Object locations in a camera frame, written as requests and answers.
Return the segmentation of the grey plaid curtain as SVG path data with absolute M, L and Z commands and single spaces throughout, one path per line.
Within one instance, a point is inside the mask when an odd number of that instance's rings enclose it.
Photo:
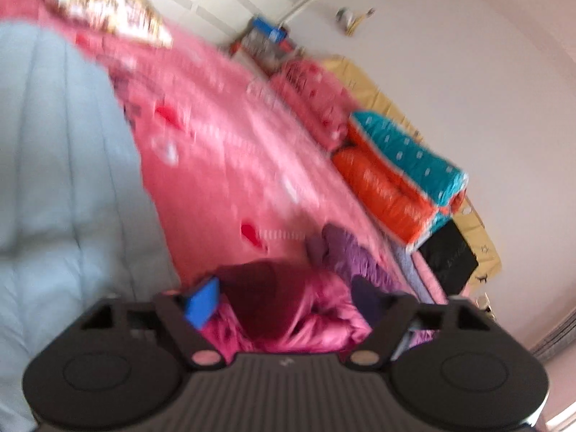
M 546 363 L 575 342 L 576 312 L 572 311 L 532 349 L 531 354 Z

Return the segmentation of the pink bed blanket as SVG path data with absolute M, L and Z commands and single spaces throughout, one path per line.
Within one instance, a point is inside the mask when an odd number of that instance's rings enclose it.
M 306 239 L 327 223 L 374 258 L 391 254 L 300 121 L 211 44 L 174 29 L 171 48 L 153 48 L 67 21 L 44 0 L 1 0 L 1 18 L 59 33 L 108 72 L 183 282 L 261 258 L 307 264 Z

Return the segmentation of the pink heart folded blanket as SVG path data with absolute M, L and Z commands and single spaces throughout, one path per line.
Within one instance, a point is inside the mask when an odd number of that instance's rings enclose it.
M 328 152 L 342 146 L 359 103 L 334 74 L 312 59 L 291 59 L 269 85 L 320 146 Z

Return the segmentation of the purple down jacket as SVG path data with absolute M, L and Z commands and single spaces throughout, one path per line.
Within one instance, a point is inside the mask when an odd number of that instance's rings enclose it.
M 391 253 L 391 240 L 384 241 Z M 374 258 L 354 234 L 334 223 L 325 224 L 319 233 L 308 237 L 306 248 L 312 265 L 336 273 L 349 288 L 354 277 L 360 276 L 383 293 L 407 293 L 419 300 L 392 253 Z

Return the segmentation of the clear plastic storage box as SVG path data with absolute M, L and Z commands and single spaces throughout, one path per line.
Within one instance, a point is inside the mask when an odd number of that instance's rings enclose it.
M 274 42 L 256 28 L 251 29 L 242 39 L 241 48 L 256 63 L 266 69 L 276 69 L 293 57 L 297 52 L 297 47 L 291 41 Z

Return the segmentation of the magenta down jacket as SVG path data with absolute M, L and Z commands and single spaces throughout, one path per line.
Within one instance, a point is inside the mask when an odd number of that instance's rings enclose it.
M 238 353 L 347 355 L 371 332 L 343 279 L 284 260 L 215 271 L 220 301 L 200 333 L 230 362 Z

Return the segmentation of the light blue down jacket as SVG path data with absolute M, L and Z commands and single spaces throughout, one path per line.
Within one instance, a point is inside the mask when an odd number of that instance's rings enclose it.
M 107 73 L 52 30 L 3 22 L 2 429 L 33 429 L 23 372 L 87 308 L 179 283 Z

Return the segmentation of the black folded garment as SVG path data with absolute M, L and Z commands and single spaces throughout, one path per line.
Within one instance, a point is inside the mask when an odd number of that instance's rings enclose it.
M 436 230 L 420 247 L 419 253 L 446 296 L 462 293 L 478 267 L 476 255 L 453 220 Z

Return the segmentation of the yellow covered headboard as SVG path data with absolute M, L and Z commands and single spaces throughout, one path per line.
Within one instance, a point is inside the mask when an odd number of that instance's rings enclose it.
M 321 64 L 347 87 L 362 113 L 354 114 L 368 146 L 384 155 L 406 180 L 436 208 L 429 231 L 450 222 L 460 231 L 477 267 L 467 287 L 475 291 L 502 270 L 502 261 L 485 225 L 468 197 L 468 174 L 425 144 L 420 131 L 351 59 L 334 56 Z

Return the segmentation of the floral gold pillow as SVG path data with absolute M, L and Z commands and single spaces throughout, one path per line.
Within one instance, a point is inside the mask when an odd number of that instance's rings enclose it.
M 92 29 L 170 48 L 173 37 L 149 0 L 45 0 L 62 17 Z

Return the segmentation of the blue storage box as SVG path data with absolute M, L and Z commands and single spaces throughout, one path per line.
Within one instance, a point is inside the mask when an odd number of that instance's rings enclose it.
M 287 32 L 284 28 L 281 26 L 274 26 L 261 17 L 254 17 L 251 21 L 251 26 L 253 29 L 256 29 L 259 33 L 265 36 L 267 40 L 273 43 L 280 43 L 287 36 Z

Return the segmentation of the teal orange folded quilt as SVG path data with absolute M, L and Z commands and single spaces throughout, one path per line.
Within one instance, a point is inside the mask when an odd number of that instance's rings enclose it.
M 366 212 L 388 237 L 411 253 L 428 239 L 436 208 L 406 180 L 382 153 L 368 146 L 354 114 L 348 120 L 350 145 L 332 156 L 332 162 Z

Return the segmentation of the pink lavender folded blankets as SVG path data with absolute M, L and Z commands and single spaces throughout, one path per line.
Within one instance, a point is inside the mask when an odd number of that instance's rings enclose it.
M 391 253 L 412 291 L 423 303 L 446 304 L 448 297 L 419 252 L 407 253 L 394 241 Z

